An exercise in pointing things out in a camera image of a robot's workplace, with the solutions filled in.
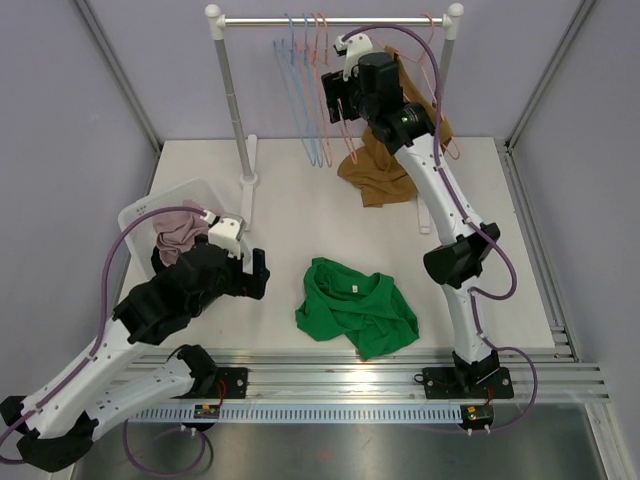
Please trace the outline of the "green tank top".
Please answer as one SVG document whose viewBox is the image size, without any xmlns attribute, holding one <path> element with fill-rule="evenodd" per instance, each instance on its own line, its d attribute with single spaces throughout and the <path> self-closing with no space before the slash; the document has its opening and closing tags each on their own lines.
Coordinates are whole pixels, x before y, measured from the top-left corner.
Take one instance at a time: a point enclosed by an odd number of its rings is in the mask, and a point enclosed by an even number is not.
<svg viewBox="0 0 640 480">
<path fill-rule="evenodd" d="M 344 336 L 367 361 L 419 339 L 418 318 L 391 276 L 365 275 L 317 257 L 304 275 L 303 289 L 296 325 L 317 342 Z"/>
</svg>

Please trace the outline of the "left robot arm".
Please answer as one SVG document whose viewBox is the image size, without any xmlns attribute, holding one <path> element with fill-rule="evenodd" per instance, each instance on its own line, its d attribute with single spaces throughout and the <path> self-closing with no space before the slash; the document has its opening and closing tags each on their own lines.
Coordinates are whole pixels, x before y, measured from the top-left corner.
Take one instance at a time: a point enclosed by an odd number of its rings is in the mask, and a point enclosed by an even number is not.
<svg viewBox="0 0 640 480">
<path fill-rule="evenodd" d="M 131 289 L 107 318 L 102 336 L 55 380 L 34 394 L 2 402 L 2 419 L 20 435 L 20 463 L 58 472 L 114 427 L 161 401 L 223 393 L 213 358 L 189 344 L 151 373 L 118 388 L 111 383 L 218 298 L 262 299 L 270 278 L 265 251 L 254 249 L 252 263 L 246 273 L 242 260 L 199 241 L 175 264 Z"/>
</svg>

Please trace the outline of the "light blue wire hanger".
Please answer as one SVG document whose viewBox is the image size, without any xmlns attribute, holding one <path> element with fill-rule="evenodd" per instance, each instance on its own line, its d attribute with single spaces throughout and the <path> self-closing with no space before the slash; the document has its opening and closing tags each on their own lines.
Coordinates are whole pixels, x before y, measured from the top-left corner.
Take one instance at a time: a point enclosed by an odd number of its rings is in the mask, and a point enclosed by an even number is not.
<svg viewBox="0 0 640 480">
<path fill-rule="evenodd" d="M 307 37 L 308 18 L 303 17 L 305 36 L 302 43 L 297 42 L 294 19 L 289 14 L 286 14 L 285 18 L 289 28 L 289 40 L 282 40 L 280 47 L 289 70 L 288 81 L 293 86 L 290 97 L 295 105 L 292 107 L 292 113 L 310 165 L 323 168 L 329 164 L 329 154 L 325 152 L 324 140 L 319 130 L 317 89 Z"/>
<path fill-rule="evenodd" d="M 295 46 L 295 25 L 293 18 L 289 14 L 285 15 L 285 19 L 289 29 L 289 37 L 273 41 L 273 50 L 287 94 L 296 133 L 310 165 L 320 168 L 324 166 L 324 155 L 321 153 L 317 128 L 308 110 L 304 90 L 305 83 L 299 71 L 298 51 Z"/>
</svg>

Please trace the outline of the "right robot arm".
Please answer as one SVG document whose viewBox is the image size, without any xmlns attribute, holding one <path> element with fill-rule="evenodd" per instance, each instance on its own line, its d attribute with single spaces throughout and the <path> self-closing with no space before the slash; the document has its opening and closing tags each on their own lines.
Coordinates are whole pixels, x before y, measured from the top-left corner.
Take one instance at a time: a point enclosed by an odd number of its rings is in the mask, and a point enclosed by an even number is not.
<svg viewBox="0 0 640 480">
<path fill-rule="evenodd" d="M 500 237 L 466 198 L 441 155 L 439 136 L 426 109 L 405 99 L 399 68 L 384 51 L 346 54 L 341 71 L 322 77 L 330 120 L 364 119 L 374 137 L 407 172 L 434 221 L 440 246 L 423 263 L 442 287 L 454 331 L 452 380 L 466 396 L 484 390 L 500 368 L 496 350 L 477 329 L 480 309 L 473 289 L 482 263 Z"/>
</svg>

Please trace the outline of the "mauve pink tank top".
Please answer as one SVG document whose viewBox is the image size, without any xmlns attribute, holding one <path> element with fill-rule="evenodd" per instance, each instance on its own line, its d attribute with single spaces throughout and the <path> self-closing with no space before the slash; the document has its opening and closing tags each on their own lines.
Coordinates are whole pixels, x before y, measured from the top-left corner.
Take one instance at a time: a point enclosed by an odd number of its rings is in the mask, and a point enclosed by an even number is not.
<svg viewBox="0 0 640 480">
<path fill-rule="evenodd" d="M 156 233 L 151 262 L 156 273 L 174 265 L 179 256 L 196 245 L 199 236 L 206 235 L 209 225 L 200 214 L 191 211 L 172 211 L 152 218 Z"/>
</svg>

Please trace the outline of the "brown tank top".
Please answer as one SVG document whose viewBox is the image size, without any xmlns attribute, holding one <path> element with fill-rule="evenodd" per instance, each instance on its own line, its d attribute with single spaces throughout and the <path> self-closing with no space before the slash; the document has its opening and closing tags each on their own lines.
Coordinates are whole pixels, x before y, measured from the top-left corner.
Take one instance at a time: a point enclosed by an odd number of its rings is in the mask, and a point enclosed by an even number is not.
<svg viewBox="0 0 640 480">
<path fill-rule="evenodd" d="M 411 80 L 402 63 L 401 58 L 409 60 L 409 57 L 389 45 L 385 46 L 384 50 L 398 64 L 400 85 L 405 100 L 420 103 L 427 111 L 429 118 L 434 121 L 434 106 L 429 104 L 429 101 Z M 419 60 L 409 61 L 422 64 L 421 68 L 424 70 L 422 75 L 426 80 L 425 57 L 426 54 L 423 54 Z M 442 114 L 440 143 L 445 152 L 454 137 L 453 128 L 446 116 Z M 363 207 L 380 208 L 386 204 L 403 203 L 415 199 L 417 189 L 414 182 L 386 147 L 374 138 L 369 127 L 362 134 L 361 141 L 362 146 L 353 154 L 356 162 L 354 163 L 352 155 L 347 155 L 339 165 L 337 175 L 360 191 Z"/>
</svg>

